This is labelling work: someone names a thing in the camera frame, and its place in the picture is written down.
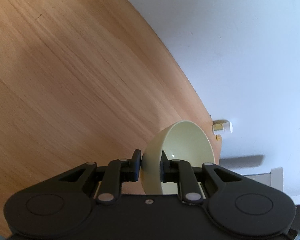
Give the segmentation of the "white grey appliance cabinet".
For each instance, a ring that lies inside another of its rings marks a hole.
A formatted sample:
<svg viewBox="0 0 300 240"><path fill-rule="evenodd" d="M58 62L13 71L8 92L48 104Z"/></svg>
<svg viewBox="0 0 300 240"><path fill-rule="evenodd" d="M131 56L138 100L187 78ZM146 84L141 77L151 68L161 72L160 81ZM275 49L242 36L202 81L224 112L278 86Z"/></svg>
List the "white grey appliance cabinet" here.
<svg viewBox="0 0 300 240"><path fill-rule="evenodd" d="M249 174L244 176L283 192L283 168L282 167L273 168L271 169L270 172L267 173ZM290 194L289 196L293 200L295 205L300 205L300 194L299 195Z"/></svg>

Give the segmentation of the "white pill jar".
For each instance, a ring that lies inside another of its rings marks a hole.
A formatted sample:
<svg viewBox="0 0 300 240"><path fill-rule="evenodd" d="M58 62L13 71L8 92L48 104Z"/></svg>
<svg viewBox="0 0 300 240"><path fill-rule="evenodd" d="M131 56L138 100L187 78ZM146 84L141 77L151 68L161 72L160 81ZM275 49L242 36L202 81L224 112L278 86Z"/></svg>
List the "white pill jar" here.
<svg viewBox="0 0 300 240"><path fill-rule="evenodd" d="M218 120L213 123L212 131L213 131L214 135L232 133L233 132L232 122L227 121L227 120Z"/></svg>

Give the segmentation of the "pale green ceramic bowl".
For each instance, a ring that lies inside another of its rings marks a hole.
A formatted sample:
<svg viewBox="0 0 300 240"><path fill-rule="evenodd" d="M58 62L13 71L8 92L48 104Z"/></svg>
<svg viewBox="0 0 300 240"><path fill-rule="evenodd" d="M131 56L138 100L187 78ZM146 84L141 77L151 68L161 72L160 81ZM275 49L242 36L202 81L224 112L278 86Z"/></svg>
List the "pale green ceramic bowl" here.
<svg viewBox="0 0 300 240"><path fill-rule="evenodd" d="M215 163L211 144L204 131L191 121L179 121L159 132L147 145L141 160L140 178L145 194L176 194L177 185L160 181L162 153L168 160L188 161L193 167Z"/></svg>

